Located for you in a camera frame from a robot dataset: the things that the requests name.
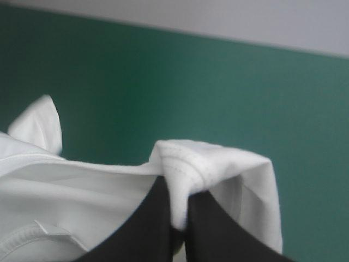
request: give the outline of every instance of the white wall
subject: white wall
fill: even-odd
[[[349,57],[348,0],[5,0],[5,2]]]

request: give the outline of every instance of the white fabric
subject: white fabric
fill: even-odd
[[[8,134],[53,154],[59,154],[62,150],[61,124],[51,97],[42,96],[31,104],[9,126]]]
[[[139,166],[69,161],[55,155],[61,150],[61,129],[48,96],[17,118],[9,133],[12,136],[0,133],[0,250],[18,228],[40,221],[36,225],[43,231],[67,232],[67,242],[50,236],[45,245],[71,247],[71,256],[55,257],[69,261],[120,227],[158,175],[165,176],[177,229],[185,230],[188,196],[209,189],[242,227],[277,252],[282,250],[278,193],[268,158],[201,141],[159,140],[149,162]],[[23,251],[36,248],[28,243],[11,255],[20,258]],[[46,257],[42,252],[37,256],[37,261]],[[14,261],[25,262],[19,258]]]

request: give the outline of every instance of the green wall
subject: green wall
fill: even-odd
[[[271,158],[284,253],[348,260],[348,59],[0,5],[0,130],[45,93],[68,159],[141,164],[172,138]]]

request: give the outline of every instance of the stitching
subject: stitching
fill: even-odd
[[[182,169],[179,169],[179,168],[177,168],[177,167],[174,167],[174,166],[171,166],[171,165],[167,165],[167,164],[163,164],[163,166],[166,166],[166,167],[171,168],[171,169],[173,169],[173,170],[175,170],[175,171],[179,171],[179,172],[181,172],[182,174],[185,174],[188,178],[190,178],[191,182],[194,184],[194,186],[195,186],[196,188],[199,187],[198,184],[197,184],[197,182],[194,180],[194,178],[193,178],[192,176],[188,175],[188,174],[187,174],[186,172],[184,172]]]
[[[6,258],[11,253],[13,253],[14,251],[16,251],[17,249],[19,249],[20,247],[22,247],[22,246],[24,246],[26,244],[30,244],[30,243],[32,243],[34,241],[41,240],[41,239],[49,239],[49,237],[47,237],[47,236],[40,236],[40,237],[36,237],[36,238],[33,238],[33,239],[29,239],[29,240],[21,243],[20,245],[17,245],[15,247],[13,247],[12,249],[8,250],[7,253],[5,253],[5,255],[0,258],[0,261],[3,260],[4,258]]]
[[[191,158],[191,159],[199,159],[199,157],[193,153],[193,152],[190,152],[189,150],[183,150],[182,148],[175,148],[175,147],[168,147],[168,146],[162,146],[161,148],[163,149],[167,149],[167,150],[170,150],[170,151],[179,151],[179,152],[183,152],[184,151],[184,156],[183,158],[181,157],[178,157],[178,156],[172,156],[172,155],[169,155],[167,156],[167,154],[161,154],[161,157],[162,158],[175,158],[175,159],[180,159],[188,164],[190,164],[196,171],[197,173],[199,174],[199,177],[201,178],[202,182],[203,182],[203,187],[206,188],[207,187],[207,184],[211,184],[212,181],[210,179],[210,177],[212,176],[211,172],[209,172],[209,169],[208,167],[205,165],[204,166],[204,171],[208,174],[208,178],[209,178],[209,181],[206,181],[205,177],[201,174],[201,172],[196,168],[196,166],[192,165],[192,163],[190,163],[187,159],[184,159],[185,157],[188,157],[188,158]]]
[[[27,227],[23,227],[23,228],[17,229],[16,231],[14,231],[10,235],[8,235],[6,238],[1,239],[0,246],[4,245],[4,243],[9,241],[9,239],[12,238],[14,235],[20,234],[22,232],[25,232],[25,231],[27,231],[29,229],[34,229],[34,228],[39,229],[39,227],[37,225],[30,225],[30,226],[27,226]]]

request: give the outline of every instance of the clothing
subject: clothing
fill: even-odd
[[[282,251],[278,193],[266,157],[172,139],[157,141],[149,162],[139,166],[69,161],[56,155],[62,133],[49,96],[16,119],[9,135],[0,133],[0,148],[0,261],[29,262],[28,252],[43,262],[170,261],[189,230],[188,199],[206,191],[247,234]],[[101,254],[104,248],[110,256]]]

